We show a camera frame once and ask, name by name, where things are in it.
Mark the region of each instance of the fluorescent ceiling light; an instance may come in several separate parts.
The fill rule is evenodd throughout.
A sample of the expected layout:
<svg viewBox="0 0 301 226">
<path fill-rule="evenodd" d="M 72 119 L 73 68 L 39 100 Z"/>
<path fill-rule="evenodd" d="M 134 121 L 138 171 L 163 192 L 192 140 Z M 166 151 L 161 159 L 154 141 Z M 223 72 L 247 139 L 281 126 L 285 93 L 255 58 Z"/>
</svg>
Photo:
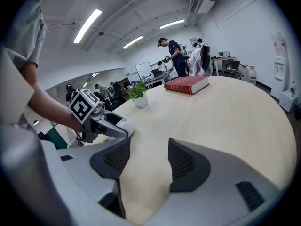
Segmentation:
<svg viewBox="0 0 301 226">
<path fill-rule="evenodd" d="M 163 25 L 163 26 L 160 27 L 160 29 L 166 28 L 166 27 L 171 26 L 171 25 L 174 25 L 174 24 L 183 23 L 184 21 L 185 21 L 185 19 L 178 20 L 178 21 L 172 22 L 172 23 L 170 23 L 170 24 Z"/>
<path fill-rule="evenodd" d="M 91 26 L 91 24 L 95 21 L 95 19 L 97 19 L 97 17 L 99 15 L 101 15 L 102 11 L 96 9 L 91 16 L 87 19 L 87 21 L 84 23 L 84 25 L 82 26 L 82 28 L 80 29 L 79 33 L 77 34 L 75 40 L 73 43 L 79 43 L 80 40 L 82 39 L 82 37 L 84 36 L 84 34 L 86 33 L 86 31 L 88 30 L 88 28 Z"/>
<path fill-rule="evenodd" d="M 126 46 L 123 47 L 123 49 L 126 49 L 127 47 L 131 46 L 133 43 L 136 43 L 138 40 L 143 39 L 142 36 L 140 36 L 139 38 L 133 40 L 132 42 L 128 43 Z"/>
<path fill-rule="evenodd" d="M 98 76 L 99 74 L 100 74 L 100 72 L 99 73 L 95 73 L 95 74 L 92 75 L 92 77 L 94 78 L 94 77 Z"/>
</svg>

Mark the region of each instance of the white flower pot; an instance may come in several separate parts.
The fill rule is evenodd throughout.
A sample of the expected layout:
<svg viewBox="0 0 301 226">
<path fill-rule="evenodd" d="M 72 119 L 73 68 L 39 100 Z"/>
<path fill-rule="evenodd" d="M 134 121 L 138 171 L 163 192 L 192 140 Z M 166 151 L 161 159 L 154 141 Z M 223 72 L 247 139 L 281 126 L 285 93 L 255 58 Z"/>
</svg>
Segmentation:
<svg viewBox="0 0 301 226">
<path fill-rule="evenodd" d="M 144 95 L 143 97 L 140 97 L 138 99 L 133 99 L 133 102 L 134 102 L 135 106 L 137 106 L 139 108 L 143 108 L 149 103 L 146 95 Z"/>
</svg>

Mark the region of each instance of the potted plant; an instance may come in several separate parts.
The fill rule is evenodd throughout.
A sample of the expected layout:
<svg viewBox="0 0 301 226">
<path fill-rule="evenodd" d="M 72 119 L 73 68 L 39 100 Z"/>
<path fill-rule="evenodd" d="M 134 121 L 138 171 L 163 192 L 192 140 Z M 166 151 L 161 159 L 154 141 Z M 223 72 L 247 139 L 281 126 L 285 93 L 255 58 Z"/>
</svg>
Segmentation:
<svg viewBox="0 0 301 226">
<path fill-rule="evenodd" d="M 295 96 L 295 88 L 294 87 L 291 87 L 290 88 L 290 92 L 292 93 L 292 97 L 294 97 Z"/>
<path fill-rule="evenodd" d="M 144 83 L 140 82 L 132 85 L 131 89 L 127 91 L 127 95 L 133 100 L 135 106 L 143 108 L 149 103 L 145 94 L 146 91 Z"/>
</svg>

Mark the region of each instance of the whiteboard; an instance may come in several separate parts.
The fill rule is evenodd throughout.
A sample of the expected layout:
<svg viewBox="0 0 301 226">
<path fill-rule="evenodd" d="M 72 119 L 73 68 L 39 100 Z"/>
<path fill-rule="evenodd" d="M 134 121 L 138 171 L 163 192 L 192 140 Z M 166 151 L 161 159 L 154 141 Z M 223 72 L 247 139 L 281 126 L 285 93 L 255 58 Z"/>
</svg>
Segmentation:
<svg viewBox="0 0 301 226">
<path fill-rule="evenodd" d="M 147 76 L 150 76 L 151 75 L 151 64 L 149 62 L 147 63 L 143 63 L 143 64 L 140 64 L 140 65 L 136 65 L 136 70 L 140 76 L 140 78 L 142 79 L 142 77 L 147 77 Z"/>
</svg>

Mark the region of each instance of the green leaves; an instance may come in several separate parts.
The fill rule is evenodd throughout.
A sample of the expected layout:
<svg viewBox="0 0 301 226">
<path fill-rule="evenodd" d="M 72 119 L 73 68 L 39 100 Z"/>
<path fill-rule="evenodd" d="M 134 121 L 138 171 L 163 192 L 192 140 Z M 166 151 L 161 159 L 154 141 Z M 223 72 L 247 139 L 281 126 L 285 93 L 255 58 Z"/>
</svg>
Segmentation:
<svg viewBox="0 0 301 226">
<path fill-rule="evenodd" d="M 131 89 L 127 92 L 127 95 L 131 99 L 137 99 L 143 97 L 146 91 L 147 89 L 145 88 L 144 83 L 140 82 L 136 85 L 131 86 Z"/>
</svg>

